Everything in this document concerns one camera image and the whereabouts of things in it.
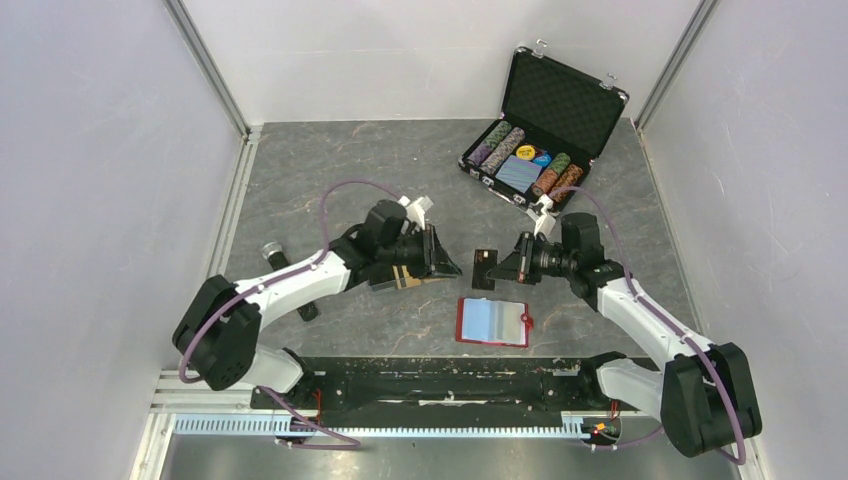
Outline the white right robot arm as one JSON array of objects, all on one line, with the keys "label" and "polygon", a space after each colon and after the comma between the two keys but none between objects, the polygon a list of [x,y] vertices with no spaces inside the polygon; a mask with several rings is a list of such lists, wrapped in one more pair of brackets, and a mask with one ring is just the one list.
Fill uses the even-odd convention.
[{"label": "white right robot arm", "polygon": [[746,354],[661,308],[624,265],[606,257],[596,216],[565,215],[558,242],[522,233],[488,275],[525,285],[566,279],[578,298],[618,325],[655,364],[647,369],[620,352],[583,361],[577,392],[585,405],[602,408],[618,400],[650,415],[688,458],[734,445],[737,462],[744,461],[746,440],[763,430]]}]

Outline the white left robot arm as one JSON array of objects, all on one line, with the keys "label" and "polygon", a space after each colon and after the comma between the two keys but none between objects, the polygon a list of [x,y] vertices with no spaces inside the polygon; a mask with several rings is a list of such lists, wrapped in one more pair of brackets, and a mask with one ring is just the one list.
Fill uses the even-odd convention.
[{"label": "white left robot arm", "polygon": [[278,318],[323,297],[369,281],[385,267],[404,267],[416,279],[461,276],[462,271],[427,222],[427,197],[381,200],[361,223],[293,265],[253,279],[206,279],[172,335],[182,367],[193,368],[213,391],[237,383],[266,387],[290,407],[306,405],[314,381],[287,349],[259,342]]}]

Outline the red leather card holder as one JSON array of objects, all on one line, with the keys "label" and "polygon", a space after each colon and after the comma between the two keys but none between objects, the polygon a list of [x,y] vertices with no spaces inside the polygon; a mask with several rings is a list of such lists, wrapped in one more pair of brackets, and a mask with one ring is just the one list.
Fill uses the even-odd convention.
[{"label": "red leather card holder", "polygon": [[458,300],[457,342],[527,348],[533,328],[527,303],[471,297]]}]

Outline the clear acrylic card tray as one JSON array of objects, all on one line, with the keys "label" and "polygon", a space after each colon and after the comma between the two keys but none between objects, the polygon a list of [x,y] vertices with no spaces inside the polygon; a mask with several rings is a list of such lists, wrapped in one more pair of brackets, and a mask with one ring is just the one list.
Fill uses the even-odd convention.
[{"label": "clear acrylic card tray", "polygon": [[406,266],[377,265],[368,278],[368,286],[373,292],[405,290],[441,281],[441,278],[416,278]]}]

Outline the single black VIP card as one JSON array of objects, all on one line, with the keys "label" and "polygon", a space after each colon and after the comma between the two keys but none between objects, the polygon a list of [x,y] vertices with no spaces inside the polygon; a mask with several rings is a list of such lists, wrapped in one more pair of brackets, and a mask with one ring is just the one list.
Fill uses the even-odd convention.
[{"label": "single black VIP card", "polygon": [[494,291],[496,280],[489,276],[498,264],[498,251],[494,249],[476,249],[473,257],[471,286],[475,290]]}]

